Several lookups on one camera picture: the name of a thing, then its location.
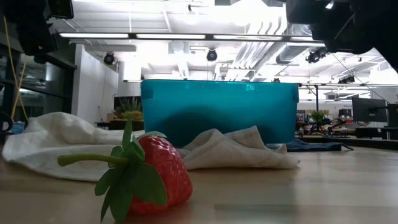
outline wooden table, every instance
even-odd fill
[[[398,153],[301,152],[295,170],[190,172],[191,199],[128,223],[398,223]],[[54,179],[0,161],[0,223],[99,223],[94,184]],[[108,211],[104,223],[113,223]]]

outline window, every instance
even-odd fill
[[[22,55],[19,76],[21,78],[24,63],[26,68],[22,83],[43,89],[58,95],[68,95],[72,92],[72,77],[67,71],[49,62],[37,63],[34,57]]]
[[[0,56],[0,77],[6,78],[7,57]]]
[[[64,111],[64,99],[62,98],[37,93],[23,88],[19,90],[19,93],[21,94],[22,102],[28,118],[38,117],[47,113]],[[14,119],[17,121],[26,120],[20,100],[17,102]]]

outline teal plastic bin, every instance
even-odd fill
[[[160,131],[175,147],[201,132],[256,125],[264,143],[293,141],[299,88],[294,83],[144,80],[145,131]]]

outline white towel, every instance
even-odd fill
[[[36,172],[54,177],[97,181],[108,170],[105,162],[81,161],[66,167],[57,157],[78,153],[110,155],[121,144],[123,131],[93,127],[83,119],[66,113],[50,113],[29,119],[22,134],[9,136],[2,156]],[[201,133],[183,149],[178,149],[188,170],[210,167],[264,167],[293,169],[299,160],[278,150],[265,147],[257,128],[251,127],[228,134],[216,129]]]

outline strawberry leaf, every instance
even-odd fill
[[[143,162],[145,159],[145,152],[135,136],[132,137],[132,142],[130,142],[129,147],[137,154],[138,158]]]
[[[131,121],[130,121],[130,119],[128,119],[126,126],[124,127],[124,132],[123,132],[122,147],[124,150],[126,150],[130,144],[131,133],[132,133]]]
[[[143,137],[146,137],[146,136],[156,136],[156,137],[160,137],[160,138],[167,138],[165,134],[160,133],[158,131],[149,131],[149,132],[147,132],[145,134],[141,134],[138,137],[138,140],[140,140],[140,139],[142,139]]]
[[[148,163],[139,164],[132,189],[134,196],[145,202],[156,205],[167,203],[166,186],[155,167]]]
[[[108,193],[106,193],[106,195],[105,195],[104,203],[102,204],[101,222],[105,217],[106,211],[108,210],[109,206],[111,205],[113,192],[114,192],[114,187],[111,185],[111,187],[108,190]]]
[[[116,180],[116,177],[116,169],[109,169],[108,171],[106,171],[104,175],[99,179],[98,183],[95,185],[95,195],[100,196],[105,194],[111,184]]]
[[[111,156],[122,157],[122,156],[123,156],[123,149],[122,149],[122,147],[121,147],[121,146],[115,146],[115,147],[112,149]],[[112,162],[109,162],[109,163],[108,163],[108,167],[109,167],[109,168],[113,168],[113,167],[115,167],[115,166],[116,166],[116,165],[115,165],[114,163],[112,163]]]
[[[130,163],[125,168],[123,175],[114,185],[111,200],[111,212],[113,218],[117,222],[124,222],[127,212],[129,211],[132,198],[134,196],[134,176],[136,174],[137,165]]]

